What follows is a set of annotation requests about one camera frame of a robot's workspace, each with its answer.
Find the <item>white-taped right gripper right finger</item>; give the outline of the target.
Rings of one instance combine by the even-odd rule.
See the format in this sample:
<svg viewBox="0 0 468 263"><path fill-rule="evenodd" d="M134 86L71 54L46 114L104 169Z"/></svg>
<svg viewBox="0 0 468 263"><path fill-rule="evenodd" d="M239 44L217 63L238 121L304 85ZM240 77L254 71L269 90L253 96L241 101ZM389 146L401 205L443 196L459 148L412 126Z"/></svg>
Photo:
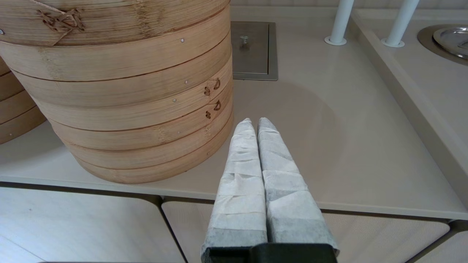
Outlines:
<svg viewBox="0 0 468 263"><path fill-rule="evenodd" d="M337 243L312 197L278 129L260 118L257 141L271 243L327 244L339 254Z"/></svg>

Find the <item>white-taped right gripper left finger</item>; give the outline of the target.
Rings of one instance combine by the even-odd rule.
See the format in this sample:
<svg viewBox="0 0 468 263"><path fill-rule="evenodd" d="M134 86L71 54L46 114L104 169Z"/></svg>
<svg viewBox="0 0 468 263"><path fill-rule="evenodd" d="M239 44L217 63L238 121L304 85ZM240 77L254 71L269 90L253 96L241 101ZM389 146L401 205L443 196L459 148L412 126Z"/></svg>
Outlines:
<svg viewBox="0 0 468 263"><path fill-rule="evenodd" d="M248 248L267 243L266 201L256 132L249 118L230 141L201 256L212 248Z"/></svg>

